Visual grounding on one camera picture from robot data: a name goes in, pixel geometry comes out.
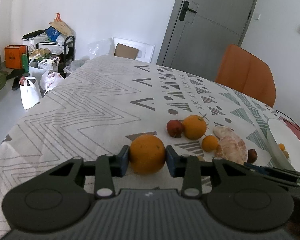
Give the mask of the red apple left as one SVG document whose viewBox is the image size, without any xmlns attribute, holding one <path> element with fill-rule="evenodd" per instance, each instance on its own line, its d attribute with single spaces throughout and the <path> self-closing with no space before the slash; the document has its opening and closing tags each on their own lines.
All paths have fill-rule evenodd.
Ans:
<svg viewBox="0 0 300 240">
<path fill-rule="evenodd" d="M 170 137 L 180 138 L 184 131 L 184 126 L 179 120 L 170 120 L 166 125 L 166 129 Z"/>
</svg>

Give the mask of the small mandarin on table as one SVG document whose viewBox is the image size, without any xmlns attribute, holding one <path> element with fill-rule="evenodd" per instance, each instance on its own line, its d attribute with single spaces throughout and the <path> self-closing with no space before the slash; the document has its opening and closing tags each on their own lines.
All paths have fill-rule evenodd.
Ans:
<svg viewBox="0 0 300 240">
<path fill-rule="evenodd" d="M 205 152 L 212 152 L 218 147 L 218 138 L 213 135 L 208 135 L 202 140 L 202 149 Z"/>
</svg>

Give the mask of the white plastic bag red contents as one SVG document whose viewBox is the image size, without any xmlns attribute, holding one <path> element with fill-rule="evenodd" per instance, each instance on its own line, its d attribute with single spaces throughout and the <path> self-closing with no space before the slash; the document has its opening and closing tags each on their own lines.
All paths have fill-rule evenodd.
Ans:
<svg viewBox="0 0 300 240">
<path fill-rule="evenodd" d="M 40 79 L 40 87 L 45 91 L 46 95 L 49 91 L 53 90 L 61 81 L 64 80 L 64 77 L 61 76 L 58 72 L 51 72 L 47 70 Z"/>
</svg>

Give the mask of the brown kiwi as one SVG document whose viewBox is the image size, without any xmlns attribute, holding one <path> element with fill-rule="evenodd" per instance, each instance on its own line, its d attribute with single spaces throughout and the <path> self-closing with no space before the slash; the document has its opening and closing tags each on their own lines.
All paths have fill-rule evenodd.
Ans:
<svg viewBox="0 0 300 240">
<path fill-rule="evenodd" d="M 283 154 L 284 154 L 284 156 L 287 158 L 287 159 L 289 159 L 289 153 L 287 152 L 287 151 L 282 151 L 283 152 Z"/>
<path fill-rule="evenodd" d="M 198 155 L 197 158 L 198 158 L 200 161 L 205 161 L 205 159 L 204 159 L 202 156 L 200 156 L 200 155 Z"/>
</svg>

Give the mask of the white ceramic plate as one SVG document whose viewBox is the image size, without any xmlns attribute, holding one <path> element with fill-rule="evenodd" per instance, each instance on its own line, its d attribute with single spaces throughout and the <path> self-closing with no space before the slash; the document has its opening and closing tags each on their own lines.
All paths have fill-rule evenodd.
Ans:
<svg viewBox="0 0 300 240">
<path fill-rule="evenodd" d="M 284 122 L 277 119 L 268 120 L 267 140 L 276 167 L 300 172 L 300 140 Z M 289 159 L 284 156 L 278 144 L 284 144 Z"/>
</svg>

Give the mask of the black storage rack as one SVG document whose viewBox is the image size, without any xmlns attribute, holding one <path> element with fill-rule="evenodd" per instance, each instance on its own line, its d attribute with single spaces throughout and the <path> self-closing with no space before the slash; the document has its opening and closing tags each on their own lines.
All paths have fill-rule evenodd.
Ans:
<svg viewBox="0 0 300 240">
<path fill-rule="evenodd" d="M 27 48 L 28 62 L 32 59 L 45 61 L 59 57 L 58 73 L 66 77 L 63 69 L 75 59 L 75 37 L 69 36 L 59 44 L 45 39 L 43 36 L 36 39 L 24 41 Z"/>
</svg>

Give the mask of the brown kiwi on plate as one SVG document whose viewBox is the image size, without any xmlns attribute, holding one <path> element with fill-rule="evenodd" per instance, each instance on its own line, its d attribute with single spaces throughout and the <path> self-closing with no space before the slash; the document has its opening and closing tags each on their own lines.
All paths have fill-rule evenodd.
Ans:
<svg viewBox="0 0 300 240">
<path fill-rule="evenodd" d="M 289 153 L 287 152 L 287 151 L 282 151 L 283 152 L 283 154 L 284 154 L 284 156 L 287 158 L 287 159 L 289 159 Z"/>
</svg>

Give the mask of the peeled pomelo segment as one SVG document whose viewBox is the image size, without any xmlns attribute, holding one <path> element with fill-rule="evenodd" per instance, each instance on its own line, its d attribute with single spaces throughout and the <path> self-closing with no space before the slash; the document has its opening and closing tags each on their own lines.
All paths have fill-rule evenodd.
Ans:
<svg viewBox="0 0 300 240">
<path fill-rule="evenodd" d="M 229 127 L 225 127 L 225 126 L 216 126 L 213 128 L 213 133 L 214 135 L 219 138 L 222 139 L 223 137 L 226 136 L 233 136 L 233 131 L 232 129 L 230 129 Z"/>
<path fill-rule="evenodd" d="M 248 150 L 243 139 L 225 136 L 218 142 L 215 157 L 244 165 L 248 160 Z"/>
</svg>

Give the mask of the peeled pomelo segment front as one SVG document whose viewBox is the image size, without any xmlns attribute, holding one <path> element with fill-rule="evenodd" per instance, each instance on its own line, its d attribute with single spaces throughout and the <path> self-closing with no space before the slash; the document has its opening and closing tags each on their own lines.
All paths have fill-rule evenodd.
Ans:
<svg viewBox="0 0 300 240">
<path fill-rule="evenodd" d="M 248 160 L 248 150 L 243 139 L 225 136 L 218 142 L 215 157 L 244 165 Z"/>
</svg>

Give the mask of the large orange with stem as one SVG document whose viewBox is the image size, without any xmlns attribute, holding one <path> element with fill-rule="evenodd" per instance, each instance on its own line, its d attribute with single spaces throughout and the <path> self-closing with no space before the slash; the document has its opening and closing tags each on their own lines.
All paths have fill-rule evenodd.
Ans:
<svg viewBox="0 0 300 240">
<path fill-rule="evenodd" d="M 190 115 L 183 122 L 184 135 L 190 140 L 200 139 L 206 132 L 207 124 L 205 120 L 198 115 Z"/>
</svg>

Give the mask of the blue plastic bag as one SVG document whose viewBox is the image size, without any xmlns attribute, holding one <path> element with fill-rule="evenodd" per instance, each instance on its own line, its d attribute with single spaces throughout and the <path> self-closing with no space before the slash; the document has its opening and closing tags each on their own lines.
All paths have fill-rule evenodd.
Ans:
<svg viewBox="0 0 300 240">
<path fill-rule="evenodd" d="M 45 33 L 48 36 L 48 38 L 53 42 L 57 42 L 57 38 L 59 37 L 59 35 L 61 35 L 61 33 L 52 26 L 48 27 L 45 30 Z"/>
</svg>

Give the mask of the peeled pomelo segment back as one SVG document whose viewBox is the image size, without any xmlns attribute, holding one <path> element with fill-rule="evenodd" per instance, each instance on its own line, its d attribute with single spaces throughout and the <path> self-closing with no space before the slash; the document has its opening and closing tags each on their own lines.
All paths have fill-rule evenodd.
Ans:
<svg viewBox="0 0 300 240">
<path fill-rule="evenodd" d="M 230 129 L 229 127 L 225 127 L 225 126 L 216 126 L 213 128 L 213 133 L 214 135 L 219 138 L 222 139 L 223 137 L 226 136 L 233 136 L 233 131 L 232 129 Z"/>
</svg>

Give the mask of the white tote bag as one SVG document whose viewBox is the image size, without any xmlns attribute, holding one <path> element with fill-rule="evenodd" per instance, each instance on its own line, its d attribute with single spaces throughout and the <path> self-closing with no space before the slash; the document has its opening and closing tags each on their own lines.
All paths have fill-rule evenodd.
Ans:
<svg viewBox="0 0 300 240">
<path fill-rule="evenodd" d="M 45 59 L 45 61 L 37 61 L 32 59 L 29 62 L 29 75 L 34 76 L 37 80 L 40 80 L 42 75 L 46 71 L 58 72 L 59 57 L 52 59 Z"/>
</svg>

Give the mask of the grey door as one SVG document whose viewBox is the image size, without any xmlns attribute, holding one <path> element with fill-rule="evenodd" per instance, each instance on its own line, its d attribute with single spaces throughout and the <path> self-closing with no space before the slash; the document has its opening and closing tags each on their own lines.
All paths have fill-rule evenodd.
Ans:
<svg viewBox="0 0 300 240">
<path fill-rule="evenodd" d="M 179 14 L 184 1 L 197 13 Z M 240 46 L 257 0 L 175 0 L 157 64 L 215 80 L 228 45 Z"/>
</svg>

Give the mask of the orange box on floor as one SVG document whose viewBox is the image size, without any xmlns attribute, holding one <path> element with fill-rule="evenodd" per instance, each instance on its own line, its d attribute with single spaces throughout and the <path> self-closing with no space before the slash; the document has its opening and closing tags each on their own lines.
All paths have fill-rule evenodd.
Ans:
<svg viewBox="0 0 300 240">
<path fill-rule="evenodd" d="M 9 45 L 4 49 L 5 65 L 10 69 L 22 69 L 21 56 L 26 53 L 25 45 Z"/>
</svg>

